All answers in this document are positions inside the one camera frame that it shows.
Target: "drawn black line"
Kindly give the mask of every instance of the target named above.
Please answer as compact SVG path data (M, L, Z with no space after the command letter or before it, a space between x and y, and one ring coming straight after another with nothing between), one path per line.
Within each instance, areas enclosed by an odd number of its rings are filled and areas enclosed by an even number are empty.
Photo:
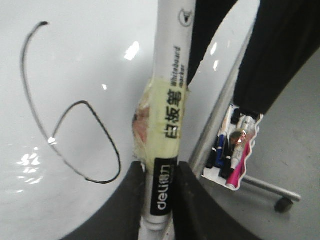
M119 151L117 149L116 144L114 143L113 139L111 138L109 132L107 131L106 127L104 126L104 124L102 123L102 121L100 120L99 116L97 115L97 113L95 112L95 110L93 109L93 107L85 100L81 100L81 101L77 101L74 104L72 104L70 107L67 108L67 110L63 113L63 115L60 117L59 121L57 122L53 133L51 135L51 137L49 136L49 134L46 132L44 125L42 124L39 115L36 111L36 107L34 104L34 101L32 99L31 93L30 93L30 87L29 87L29 82L28 82L28 77L27 77L27 71L26 71L26 58L27 58L27 51L28 51L28 46L31 42L32 37L36 34L36 32L38 31L39 28L41 28L42 26L48 25L49 23L46 21L42 21L40 23L38 23L34 29L31 31L31 33L26 37L25 42L23 44L23 48L22 48L22 53L21 53L21 61L20 61L20 69L21 69L21 75L22 75L22 83L23 83L23 88L24 88L24 92L28 101L28 104L31 108L31 112L33 115L33 118L41 132L41 134L43 135L43 137L45 138L46 142L49 143L49 146L52 148L52 150L59 156L62 158L63 162L69 167L71 168L76 174L84 177L84 179L86 179L89 182L93 182L93 183L97 183L97 184L109 184L111 182L113 182L114 180L116 180L120 173L121 173L121 158L120 158L120 154ZM94 180L90 177L87 177L86 175L84 175L83 173L81 173L80 171L78 171L74 166L72 166L67 160L66 158L62 155L62 153L50 142L48 142L48 140L50 138L55 138L55 136L57 135L60 126L62 124L62 122L64 121L64 119L67 117L68 113L76 106L78 105L85 105L92 113L92 115L94 116L94 118L97 120L97 122L99 123L99 125L101 126L103 132L105 133L105 135L107 136L107 138L109 139L110 143L112 144L112 147L115 151L115 154L117 156L117 162L118 162L118 172L117 174L111 178L110 180L107 181L98 181L98 180Z

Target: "black fabric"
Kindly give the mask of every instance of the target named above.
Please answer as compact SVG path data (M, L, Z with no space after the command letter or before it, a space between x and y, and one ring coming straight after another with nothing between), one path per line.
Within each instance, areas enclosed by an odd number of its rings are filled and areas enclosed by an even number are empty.
M221 22L237 0L197 0L190 49L187 84L194 78L200 62Z
M110 199L62 240L137 240L144 202L145 174L134 161Z
M173 221L176 240L259 240L210 197L186 162L177 167Z
M233 102L265 114L320 46L320 1L262 0Z

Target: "marker holder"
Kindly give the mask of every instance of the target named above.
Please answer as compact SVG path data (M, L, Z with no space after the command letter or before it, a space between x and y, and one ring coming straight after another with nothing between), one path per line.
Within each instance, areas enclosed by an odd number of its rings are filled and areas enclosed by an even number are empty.
M239 111L239 108L236 106L232 106L233 107L233 111L234 113ZM242 114L239 122L241 123L244 118L246 117L245 114ZM243 178L246 176L247 174L247 161L250 158L250 156L252 155L253 152L253 148L255 146L255 139L258 135L259 132L259 124L263 119L263 115L260 114L257 118L256 118L256 122L254 124L254 131L252 132L252 136L247 140L245 147L244 147L244 151L241 157L241 161L239 162L239 164L237 165L237 167L234 169L234 171L231 173L231 175L226 179L222 177L222 168L221 166L212 166L212 157L216 157L214 156L214 151L216 150L216 147L213 146L212 148L212 154L210 155L209 159L208 159L208 163L206 165L206 167L203 169L203 173L202 173L202 178L207 179L211 182L217 183L231 191L237 191L240 189L241 186L241 182L243 180ZM227 128L226 131L226 137L229 140L230 139L230 135L237 129L237 125L239 126L239 124L234 123L233 120L231 121L230 119L228 120L230 121L229 123L229 127Z

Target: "black label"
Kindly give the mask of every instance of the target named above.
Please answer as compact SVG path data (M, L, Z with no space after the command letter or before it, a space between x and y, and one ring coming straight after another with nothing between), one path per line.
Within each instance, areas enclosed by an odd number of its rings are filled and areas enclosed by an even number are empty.
M172 188L178 157L156 158L154 161L151 215L163 216L172 209Z

